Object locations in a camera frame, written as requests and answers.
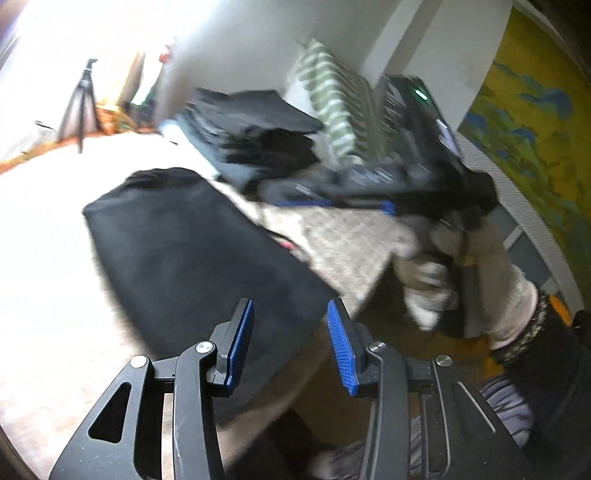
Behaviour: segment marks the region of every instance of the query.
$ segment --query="yellow painted wall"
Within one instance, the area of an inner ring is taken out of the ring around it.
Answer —
[[[544,219],[591,307],[591,87],[562,49],[513,9],[459,131]]]

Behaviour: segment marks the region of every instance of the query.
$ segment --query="gloved hand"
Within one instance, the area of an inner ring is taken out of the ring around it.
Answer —
[[[441,253],[457,260],[463,250],[463,264],[478,267],[480,282],[480,298],[464,296],[467,304],[481,304],[478,318],[469,321],[479,322],[481,331],[489,336],[492,350],[515,340],[534,314],[538,293],[521,270],[510,263],[499,232],[487,219],[482,219],[479,230],[468,234],[466,244],[462,244],[463,234],[444,222],[433,223],[421,217],[395,221],[394,270],[404,285],[408,311],[419,328],[434,329],[442,311],[457,306],[457,292]],[[470,292],[470,287],[474,291],[474,285],[464,285],[463,289]]]

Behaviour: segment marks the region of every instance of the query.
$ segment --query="tripod leg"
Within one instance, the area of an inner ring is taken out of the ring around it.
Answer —
[[[79,87],[76,86],[74,91],[72,92],[72,96],[70,97],[70,101],[68,102],[68,106],[66,107],[66,112],[64,113],[64,117],[61,119],[60,129],[58,130],[57,134],[57,141],[61,142],[64,140],[64,135],[66,134],[66,126],[68,124],[68,120],[70,119],[70,114],[72,112],[72,105],[74,104],[74,98],[76,98],[76,94],[79,92]]]
[[[92,79],[90,80],[88,91],[90,93],[90,100],[92,101],[92,112],[95,114],[95,127],[99,132],[105,133],[103,126],[99,122],[99,115],[96,113],[95,86],[92,83]]]
[[[82,89],[80,97],[80,116],[78,117],[78,153],[82,153],[82,142],[84,141],[84,104],[86,103],[86,96],[88,92]]]

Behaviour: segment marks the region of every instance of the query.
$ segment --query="pillow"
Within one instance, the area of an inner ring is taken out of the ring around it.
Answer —
[[[314,39],[300,60],[297,77],[309,93],[315,117],[324,123],[335,157],[357,156],[359,163],[385,157],[384,133],[365,78]]]

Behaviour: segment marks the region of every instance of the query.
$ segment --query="metal screw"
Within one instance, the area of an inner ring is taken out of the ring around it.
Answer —
[[[199,342],[195,346],[195,350],[197,353],[208,353],[213,350],[213,343],[211,342]]]
[[[380,342],[379,340],[376,340],[375,342],[371,342],[369,344],[369,349],[372,352],[381,352],[382,350],[384,350],[386,348],[386,344],[383,342]]]
[[[438,355],[435,358],[435,361],[437,362],[437,364],[440,367],[449,367],[451,366],[452,362],[452,357],[448,356],[448,355]]]
[[[148,363],[148,357],[146,357],[145,355],[136,355],[129,361],[129,363],[134,368],[142,368],[145,364]]]

